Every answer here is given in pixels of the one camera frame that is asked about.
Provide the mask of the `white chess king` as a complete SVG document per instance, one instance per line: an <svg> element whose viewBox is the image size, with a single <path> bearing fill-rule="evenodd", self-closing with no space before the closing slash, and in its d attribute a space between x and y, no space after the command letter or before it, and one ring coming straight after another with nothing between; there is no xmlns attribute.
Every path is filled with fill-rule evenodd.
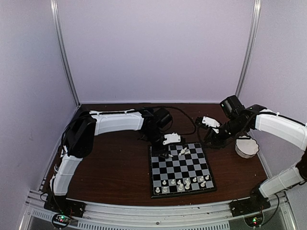
<svg viewBox="0 0 307 230"><path fill-rule="evenodd" d="M187 178L187 179L185 180L185 189L186 189L186 190L189 190L189 189L190 189L190 179L189 179L189 178Z"/></svg>

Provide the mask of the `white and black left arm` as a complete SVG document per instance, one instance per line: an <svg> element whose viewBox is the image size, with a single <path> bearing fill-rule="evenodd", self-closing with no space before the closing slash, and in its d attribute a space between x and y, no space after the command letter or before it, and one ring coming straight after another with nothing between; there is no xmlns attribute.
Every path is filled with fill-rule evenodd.
<svg viewBox="0 0 307 230"><path fill-rule="evenodd" d="M117 131L141 131L160 155L164 154L167 145L181 141L177 133L164 134L161 131L171 121L171 114L164 108L157 111L153 108L82 111L68 124L61 139L60 162L55 166L48 192L51 206L59 213L69 209L66 195L70 181L79 163L92 152L96 136Z"/></svg>

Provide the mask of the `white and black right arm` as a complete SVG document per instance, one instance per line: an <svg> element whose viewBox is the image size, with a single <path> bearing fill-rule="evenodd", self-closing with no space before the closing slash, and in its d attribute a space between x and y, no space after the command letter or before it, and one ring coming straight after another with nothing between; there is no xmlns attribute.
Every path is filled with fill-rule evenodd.
<svg viewBox="0 0 307 230"><path fill-rule="evenodd" d="M220 107L227 117L220 122L210 115L198 118L197 132L208 149L223 149L239 142L254 145L267 179L256 185L246 200L249 211L257 211L264 200L307 183L307 124L254 104L245 107L237 96L224 99Z"/></svg>

